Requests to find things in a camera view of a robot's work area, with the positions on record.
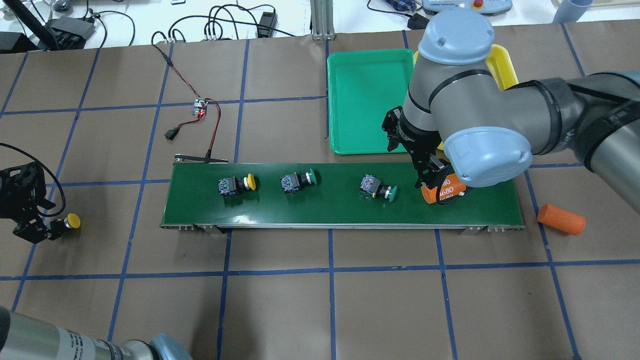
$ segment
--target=orange cylinder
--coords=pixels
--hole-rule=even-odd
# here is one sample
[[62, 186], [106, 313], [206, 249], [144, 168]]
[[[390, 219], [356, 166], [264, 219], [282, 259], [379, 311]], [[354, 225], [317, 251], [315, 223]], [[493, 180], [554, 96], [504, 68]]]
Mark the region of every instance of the orange cylinder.
[[540, 208], [538, 222], [571, 235], [579, 235], [587, 224], [584, 217], [551, 204]]
[[[449, 174], [442, 183], [442, 187], [440, 189], [440, 200], [448, 199], [449, 197], [464, 192], [466, 189], [467, 186], [458, 179], [456, 174]], [[429, 189], [428, 187], [423, 186], [420, 188], [420, 191], [422, 192], [422, 197], [427, 204], [433, 204], [436, 202], [437, 188]]]

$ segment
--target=black connector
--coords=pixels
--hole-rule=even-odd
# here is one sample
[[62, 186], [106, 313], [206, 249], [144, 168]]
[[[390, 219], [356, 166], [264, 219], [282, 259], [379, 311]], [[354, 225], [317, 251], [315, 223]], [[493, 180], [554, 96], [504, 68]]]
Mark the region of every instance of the black connector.
[[[270, 28], [275, 28], [276, 23], [278, 22], [278, 17], [275, 12], [268, 13], [263, 12], [262, 17], [260, 18], [260, 25], [268, 26]], [[258, 38], [270, 38], [273, 36], [273, 29], [258, 27]]]
[[180, 131], [179, 128], [174, 127], [173, 129], [167, 131], [166, 133], [164, 133], [164, 138], [167, 140], [173, 140], [175, 139], [176, 135], [178, 135], [178, 132]]
[[406, 27], [410, 28], [411, 30], [426, 29], [427, 24], [429, 24], [429, 19], [425, 18], [419, 13], [414, 13], [406, 23]]

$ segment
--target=white surface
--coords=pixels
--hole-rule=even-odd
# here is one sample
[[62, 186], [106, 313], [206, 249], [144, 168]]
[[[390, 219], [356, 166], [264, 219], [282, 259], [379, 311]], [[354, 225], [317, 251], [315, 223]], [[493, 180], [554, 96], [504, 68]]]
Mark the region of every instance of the white surface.
[[[124, 12], [136, 21], [136, 39], [134, 45], [149, 44], [151, 34], [156, 30], [167, 32], [168, 28], [177, 19], [186, 15], [207, 15], [213, 5], [234, 3], [229, 1], [186, 0], [185, 4], [171, 5], [170, 0], [125, 0], [116, 3], [111, 0], [90, 0], [90, 7], [95, 12], [103, 10], [116, 10]], [[85, 11], [83, 0], [71, 0], [74, 11], [72, 17], [82, 17]], [[290, 32], [294, 35], [309, 34], [311, 20], [310, 0], [239, 0], [244, 7], [253, 7], [259, 4], [269, 3], [276, 7], [278, 13], [278, 29]], [[368, 10], [366, 0], [334, 0], [333, 23], [336, 33], [361, 33], [376, 31], [394, 31], [406, 29], [407, 17], [386, 13], [378, 13]], [[46, 4], [36, 3], [42, 15], [46, 18], [49, 9]], [[372, 0], [373, 8], [392, 10], [382, 0]], [[262, 11], [270, 11], [270, 8], [259, 8], [252, 11], [256, 19], [260, 19]], [[551, 22], [557, 10], [553, 0], [513, 0], [513, 7], [505, 14], [488, 17], [494, 26], [518, 25], [518, 24], [546, 24]], [[252, 22], [251, 18], [238, 9], [230, 9], [236, 20]], [[622, 20], [640, 19], [640, 4], [616, 5], [590, 8], [580, 21], [598, 20]], [[122, 15], [104, 14], [102, 20], [109, 31], [105, 47], [125, 46], [131, 39], [131, 22]], [[206, 19], [188, 19], [182, 21], [177, 28], [180, 29], [188, 42], [196, 42], [204, 39], [203, 27]], [[7, 21], [0, 19], [0, 31], [22, 31], [16, 20]], [[238, 25], [241, 38], [255, 37], [255, 27]], [[102, 42], [104, 30], [97, 23], [96, 33], [89, 39], [86, 47], [98, 47]], [[224, 36], [235, 38], [233, 27], [229, 23], [224, 24]]]

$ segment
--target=silver cylinder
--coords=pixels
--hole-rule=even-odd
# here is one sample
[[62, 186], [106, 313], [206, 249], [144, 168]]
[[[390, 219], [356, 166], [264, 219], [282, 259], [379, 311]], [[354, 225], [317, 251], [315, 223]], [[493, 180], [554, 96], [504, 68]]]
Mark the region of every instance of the silver cylinder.
[[609, 135], [591, 157], [591, 168], [640, 213], [640, 119]]
[[153, 358], [153, 350], [142, 341], [127, 341], [119, 347], [8, 311], [0, 306], [0, 360], [153, 360]]

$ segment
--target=green metal plate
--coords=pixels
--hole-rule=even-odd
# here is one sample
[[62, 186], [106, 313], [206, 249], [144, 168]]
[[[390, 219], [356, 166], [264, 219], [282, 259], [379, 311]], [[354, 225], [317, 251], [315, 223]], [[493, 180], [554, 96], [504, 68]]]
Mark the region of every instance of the green metal plate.
[[[402, 105], [413, 74], [413, 51], [334, 53], [327, 60], [329, 137], [336, 154], [387, 152], [381, 129], [387, 111]], [[404, 152], [399, 146], [394, 152]]]
[[[280, 178], [313, 168], [319, 184], [285, 195]], [[218, 180], [252, 173], [257, 191], [231, 199], [218, 195]], [[364, 174], [397, 186], [393, 202], [372, 199], [358, 187]], [[512, 181], [478, 188], [441, 206], [427, 204], [413, 187], [410, 163], [260, 163], [173, 166], [163, 227], [343, 227], [343, 228], [466, 228], [496, 225], [523, 228]]]

